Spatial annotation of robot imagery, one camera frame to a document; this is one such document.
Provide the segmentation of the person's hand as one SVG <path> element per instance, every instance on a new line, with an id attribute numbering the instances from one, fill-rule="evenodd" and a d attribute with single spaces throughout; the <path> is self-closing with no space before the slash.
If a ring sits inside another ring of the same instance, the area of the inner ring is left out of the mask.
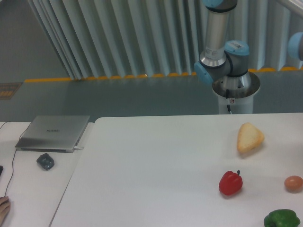
<path id="1" fill-rule="evenodd" d="M 9 201 L 9 197 L 1 197 L 0 198 L 0 224 L 3 223 L 5 217 L 10 211 L 11 203 Z"/>

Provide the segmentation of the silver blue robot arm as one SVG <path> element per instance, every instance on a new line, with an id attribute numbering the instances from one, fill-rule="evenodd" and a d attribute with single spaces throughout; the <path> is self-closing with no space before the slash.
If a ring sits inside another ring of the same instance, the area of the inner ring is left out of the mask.
<path id="1" fill-rule="evenodd" d="M 205 0 L 204 48 L 194 69 L 211 84 L 249 69 L 303 65 L 300 0 Z"/>

